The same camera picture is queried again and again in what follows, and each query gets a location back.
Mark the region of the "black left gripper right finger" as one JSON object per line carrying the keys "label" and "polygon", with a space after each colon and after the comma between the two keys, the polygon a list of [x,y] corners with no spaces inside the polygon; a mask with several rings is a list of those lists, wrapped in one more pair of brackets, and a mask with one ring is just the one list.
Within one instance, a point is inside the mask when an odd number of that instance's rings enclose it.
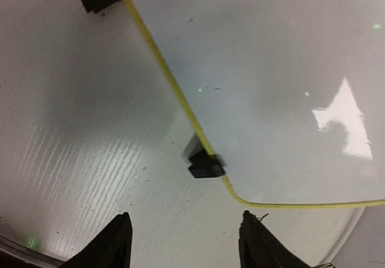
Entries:
{"label": "black left gripper right finger", "polygon": [[238,247],[242,268],[309,267],[286,249],[262,221],[248,210],[243,213]]}

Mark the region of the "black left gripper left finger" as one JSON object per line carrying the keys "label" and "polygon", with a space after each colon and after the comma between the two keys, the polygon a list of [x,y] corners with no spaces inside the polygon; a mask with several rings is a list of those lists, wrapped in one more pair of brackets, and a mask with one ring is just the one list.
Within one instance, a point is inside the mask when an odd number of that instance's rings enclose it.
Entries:
{"label": "black left gripper left finger", "polygon": [[130,267],[132,222],[129,213],[116,215],[86,247],[66,261],[67,267]]}

